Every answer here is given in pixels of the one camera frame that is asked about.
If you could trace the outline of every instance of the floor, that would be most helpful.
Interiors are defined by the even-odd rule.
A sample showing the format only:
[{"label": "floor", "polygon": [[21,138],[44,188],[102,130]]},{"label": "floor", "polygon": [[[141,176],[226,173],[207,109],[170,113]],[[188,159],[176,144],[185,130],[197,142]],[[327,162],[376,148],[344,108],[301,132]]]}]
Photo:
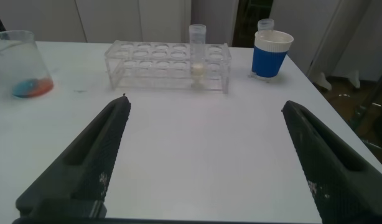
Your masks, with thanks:
[{"label": "floor", "polygon": [[[331,91],[325,91],[319,86],[316,87],[346,121],[350,120],[355,107],[362,103],[365,97],[368,96],[376,85],[374,82],[361,82],[361,87],[357,90],[347,79],[330,77],[328,81],[332,84]],[[382,91],[375,100],[375,103],[382,105]],[[361,125],[357,128],[356,133],[361,139],[368,140],[382,148],[382,142],[372,128],[373,122],[381,113],[382,108],[380,106],[371,105],[363,118]],[[374,147],[369,147],[369,149],[382,163],[382,149]]]}]

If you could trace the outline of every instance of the white cabinet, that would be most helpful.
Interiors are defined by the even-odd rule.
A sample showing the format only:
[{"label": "white cabinet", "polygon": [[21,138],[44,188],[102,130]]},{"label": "white cabinet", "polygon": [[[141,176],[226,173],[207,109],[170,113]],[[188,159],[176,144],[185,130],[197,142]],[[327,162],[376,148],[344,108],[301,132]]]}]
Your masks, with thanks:
[{"label": "white cabinet", "polygon": [[142,41],[138,0],[76,0],[87,42]]},{"label": "white cabinet", "polygon": [[36,40],[188,42],[191,0],[0,0],[0,18]]},{"label": "white cabinet", "polygon": [[84,42],[74,0],[0,0],[6,30],[30,30],[36,40]]},{"label": "white cabinet", "polygon": [[88,42],[187,41],[190,0],[76,0],[76,3]]}]

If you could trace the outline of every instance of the white table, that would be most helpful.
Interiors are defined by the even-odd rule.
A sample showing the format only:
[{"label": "white table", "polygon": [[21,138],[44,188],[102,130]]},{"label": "white table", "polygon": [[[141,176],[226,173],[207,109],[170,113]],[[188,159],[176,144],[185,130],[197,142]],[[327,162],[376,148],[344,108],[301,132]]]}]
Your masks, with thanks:
[{"label": "white table", "polygon": [[[55,88],[0,99],[0,223],[111,100],[109,44],[39,42]],[[286,57],[280,79],[248,78],[252,49],[230,49],[230,92],[126,90],[132,108],[106,196],[107,217],[244,222],[321,219],[281,109],[304,105],[382,173],[382,165]]]}]

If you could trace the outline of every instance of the blue cup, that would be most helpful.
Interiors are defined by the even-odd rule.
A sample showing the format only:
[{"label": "blue cup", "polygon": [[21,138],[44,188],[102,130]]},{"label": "blue cup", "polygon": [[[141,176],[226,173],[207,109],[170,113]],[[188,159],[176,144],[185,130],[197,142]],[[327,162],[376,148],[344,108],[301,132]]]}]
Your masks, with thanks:
[{"label": "blue cup", "polygon": [[254,35],[252,72],[259,78],[274,78],[292,45],[293,37],[276,30],[262,30]]}]

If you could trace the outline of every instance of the white wall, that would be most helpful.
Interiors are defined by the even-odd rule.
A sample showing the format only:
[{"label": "white wall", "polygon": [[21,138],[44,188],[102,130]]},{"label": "white wall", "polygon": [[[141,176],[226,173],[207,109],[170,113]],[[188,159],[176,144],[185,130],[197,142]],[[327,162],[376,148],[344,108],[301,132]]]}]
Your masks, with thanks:
[{"label": "white wall", "polygon": [[205,24],[207,44],[231,46],[238,0],[193,0],[191,24]]},{"label": "white wall", "polygon": [[377,81],[382,75],[382,0],[372,0],[333,75],[345,77],[353,70],[362,80]]},{"label": "white wall", "polygon": [[317,52],[310,76],[333,73],[371,0],[341,0]]},{"label": "white wall", "polygon": [[275,29],[294,37],[288,52],[307,74],[339,0],[274,0],[270,18]]},{"label": "white wall", "polygon": [[6,30],[30,30],[36,40],[84,42],[74,0],[0,0]]},{"label": "white wall", "polygon": [[142,41],[138,0],[76,0],[87,42]]}]

